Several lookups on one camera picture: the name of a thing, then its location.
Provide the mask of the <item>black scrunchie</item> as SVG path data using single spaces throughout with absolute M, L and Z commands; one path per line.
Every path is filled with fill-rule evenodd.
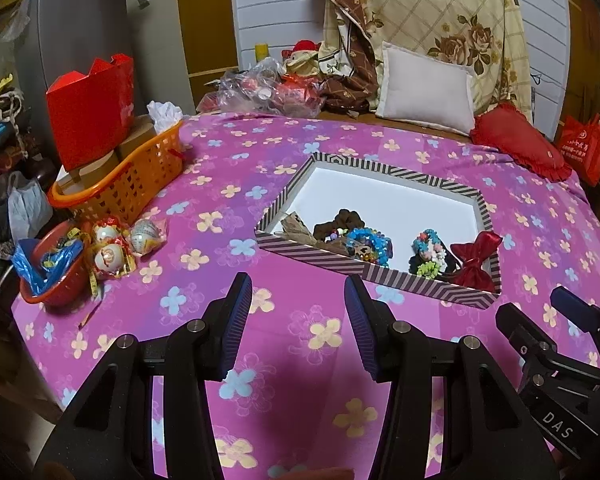
M 460 270 L 460 263 L 442 246 L 418 252 L 410 259 L 410 272 L 421 278 L 443 278 Z

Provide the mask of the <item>wrapped candy ornaments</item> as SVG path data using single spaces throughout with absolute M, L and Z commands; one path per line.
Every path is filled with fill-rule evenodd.
M 168 237 L 166 220 L 140 218 L 128 226 L 116 217 L 97 220 L 91 228 L 86 264 L 93 299 L 100 299 L 103 281 L 123 278 L 141 258 L 161 248 Z

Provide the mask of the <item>red shopping bag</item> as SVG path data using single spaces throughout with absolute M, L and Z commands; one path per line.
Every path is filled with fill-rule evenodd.
M 600 180 L 600 116 L 579 122 L 567 116 L 556 144 L 562 157 L 586 184 Z

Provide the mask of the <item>red heart cushion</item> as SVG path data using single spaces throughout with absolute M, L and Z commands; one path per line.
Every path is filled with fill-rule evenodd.
M 552 182 L 567 180 L 572 168 L 562 153 L 536 130 L 512 102 L 501 102 L 475 119 L 473 144 L 490 146 L 516 164 Z

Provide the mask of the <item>brown patterned blanket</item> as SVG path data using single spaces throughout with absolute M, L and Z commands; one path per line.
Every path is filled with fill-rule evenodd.
M 367 112 L 378 91 L 375 53 L 364 0 L 325 0 L 318 66 L 329 110 Z

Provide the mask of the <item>brown sheer ribbon bow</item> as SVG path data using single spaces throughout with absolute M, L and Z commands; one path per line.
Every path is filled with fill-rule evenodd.
M 324 243 L 317 240 L 296 212 L 290 212 L 280 220 L 283 231 L 280 236 L 302 245 L 324 248 Z

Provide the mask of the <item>santa plush toy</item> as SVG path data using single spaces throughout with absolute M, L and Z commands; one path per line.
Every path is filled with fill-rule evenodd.
M 300 40 L 290 50 L 283 50 L 283 66 L 287 74 L 317 77 L 321 73 L 318 62 L 320 45 L 311 40 Z

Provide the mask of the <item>orange plastic basket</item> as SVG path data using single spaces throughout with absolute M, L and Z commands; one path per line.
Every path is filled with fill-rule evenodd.
M 97 183 L 62 194 L 58 183 L 47 192 L 55 209 L 67 209 L 79 222 L 114 217 L 133 223 L 145 207 L 183 171 L 186 157 L 180 141 L 181 120 L 132 151 Z

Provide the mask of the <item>pink floral bedsheet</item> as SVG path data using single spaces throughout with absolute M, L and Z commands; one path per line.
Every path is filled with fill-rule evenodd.
M 148 206 L 162 248 L 105 284 L 99 304 L 55 314 L 17 300 L 16 323 L 46 382 L 68 404 L 114 343 L 170 334 L 223 296 L 239 271 L 253 300 L 234 370 L 208 385 L 215 443 L 230 479 L 304 468 L 370 471 L 389 389 L 362 367 L 343 277 L 261 250 L 262 212 L 314 152 L 352 155 L 478 188 L 516 304 L 562 352 L 600 365 L 592 339 L 550 305 L 565 286 L 600 307 L 600 222 L 580 183 L 547 182 L 506 155 L 437 136 L 343 122 L 204 116 L 180 138 L 192 160 Z

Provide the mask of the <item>brown scrunchie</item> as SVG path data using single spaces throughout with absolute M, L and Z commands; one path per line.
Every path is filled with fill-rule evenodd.
M 317 240 L 326 240 L 332 233 L 338 233 L 340 230 L 351 231 L 353 229 L 362 229 L 365 222 L 355 210 L 340 209 L 336 217 L 324 223 L 317 223 L 313 228 L 313 236 Z

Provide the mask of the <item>white tissue in basket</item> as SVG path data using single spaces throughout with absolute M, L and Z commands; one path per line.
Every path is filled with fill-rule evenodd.
M 181 107 L 171 102 L 150 101 L 147 104 L 147 111 L 157 134 L 172 128 L 184 116 Z

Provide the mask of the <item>red satin bow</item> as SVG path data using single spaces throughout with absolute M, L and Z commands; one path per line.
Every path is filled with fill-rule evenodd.
M 503 239 L 492 231 L 480 232 L 471 243 L 452 244 L 451 252 L 462 264 L 451 282 L 468 288 L 495 292 L 495 284 L 491 275 L 483 270 L 482 265 L 498 251 Z

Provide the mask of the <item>grey refrigerator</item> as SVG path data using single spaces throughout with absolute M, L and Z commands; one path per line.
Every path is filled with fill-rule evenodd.
M 61 75 L 88 72 L 95 58 L 132 55 L 126 0 L 30 0 L 15 40 L 20 88 L 35 129 L 50 126 L 45 93 Z

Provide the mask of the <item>beige floral quilt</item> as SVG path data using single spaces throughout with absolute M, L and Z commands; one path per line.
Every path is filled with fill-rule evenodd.
M 382 43 L 464 66 L 478 113 L 512 102 L 532 116 L 530 64 L 518 0 L 364 0 L 366 30 L 375 53 L 378 91 Z

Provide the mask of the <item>clear plastic bag of items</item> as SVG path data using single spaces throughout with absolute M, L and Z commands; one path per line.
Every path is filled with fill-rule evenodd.
M 321 79 L 286 70 L 275 58 L 265 58 L 250 70 L 228 70 L 211 81 L 196 106 L 198 114 L 225 112 L 315 118 L 324 103 Z

